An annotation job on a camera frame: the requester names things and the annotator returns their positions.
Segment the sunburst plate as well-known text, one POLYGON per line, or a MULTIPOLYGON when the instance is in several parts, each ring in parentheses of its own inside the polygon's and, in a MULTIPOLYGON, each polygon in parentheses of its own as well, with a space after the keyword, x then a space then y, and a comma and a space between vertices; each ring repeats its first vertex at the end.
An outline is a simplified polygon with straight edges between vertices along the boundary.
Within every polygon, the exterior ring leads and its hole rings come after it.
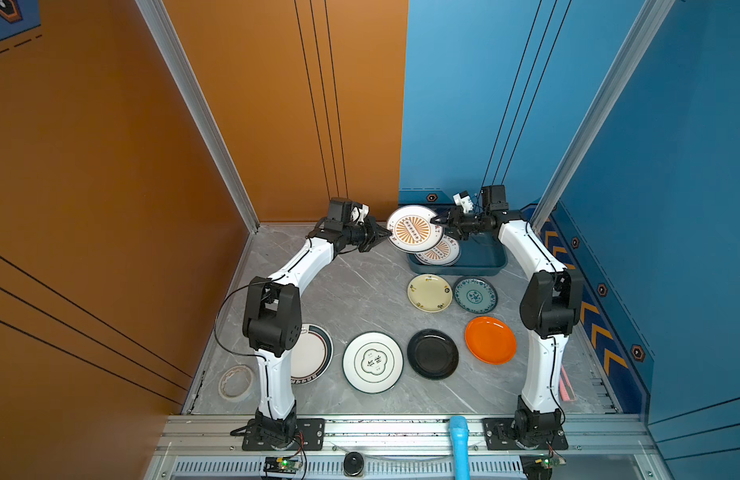
POLYGON ((444 237, 444 229, 432 220, 437 213, 422 205, 406 205, 394 211, 386 228, 390 241, 406 253, 423 253, 437 246, 444 237))
POLYGON ((416 253, 415 258, 424 265, 450 266, 455 264, 461 256, 461 247, 458 240, 445 235, 432 249, 416 253))

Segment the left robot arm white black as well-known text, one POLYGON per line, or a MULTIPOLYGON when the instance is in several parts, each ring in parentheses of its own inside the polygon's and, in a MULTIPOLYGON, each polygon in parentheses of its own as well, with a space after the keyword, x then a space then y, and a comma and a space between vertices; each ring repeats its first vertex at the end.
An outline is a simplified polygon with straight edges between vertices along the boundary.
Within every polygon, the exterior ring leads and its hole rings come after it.
POLYGON ((327 216, 306 236, 302 248, 268 277, 247 288, 243 334, 257 360, 261 399, 248 434, 278 448, 296 439, 297 408, 292 389, 292 359, 302 331, 301 294, 344 249, 364 253, 391 232, 369 214, 369 207, 332 198, 327 216))

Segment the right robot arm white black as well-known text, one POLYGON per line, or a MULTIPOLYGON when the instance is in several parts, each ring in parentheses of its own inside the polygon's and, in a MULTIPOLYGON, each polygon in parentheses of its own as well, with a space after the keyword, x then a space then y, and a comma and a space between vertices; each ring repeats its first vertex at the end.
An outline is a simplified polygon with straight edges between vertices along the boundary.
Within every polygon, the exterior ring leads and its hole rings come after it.
POLYGON ((509 208, 504 186, 484 187, 481 197, 479 213, 472 211, 470 197, 464 195, 430 222, 456 240, 490 234, 522 267, 528 285, 519 314, 528 330, 529 357, 508 437, 525 449, 553 446, 564 435, 561 369, 568 339, 580 320, 583 276, 554 257, 521 211, 509 208))

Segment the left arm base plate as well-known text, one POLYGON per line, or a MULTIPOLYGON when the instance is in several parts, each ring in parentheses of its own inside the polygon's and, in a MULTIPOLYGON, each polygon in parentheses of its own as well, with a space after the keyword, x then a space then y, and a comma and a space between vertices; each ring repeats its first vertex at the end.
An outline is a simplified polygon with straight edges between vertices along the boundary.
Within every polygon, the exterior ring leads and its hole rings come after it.
POLYGON ((323 418, 296 418, 294 421, 254 419, 246 426, 242 449, 295 452, 303 447, 307 452, 320 451, 324 435, 323 418))

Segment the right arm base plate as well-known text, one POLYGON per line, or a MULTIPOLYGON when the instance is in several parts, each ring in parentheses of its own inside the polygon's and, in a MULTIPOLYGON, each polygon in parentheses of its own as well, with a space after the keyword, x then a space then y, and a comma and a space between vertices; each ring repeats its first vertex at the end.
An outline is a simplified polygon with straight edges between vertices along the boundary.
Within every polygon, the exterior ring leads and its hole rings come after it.
POLYGON ((520 427, 514 418, 488 417, 482 420, 484 439, 487 448, 497 450, 544 450, 555 451, 569 449, 568 440, 563 430, 528 430, 520 427))

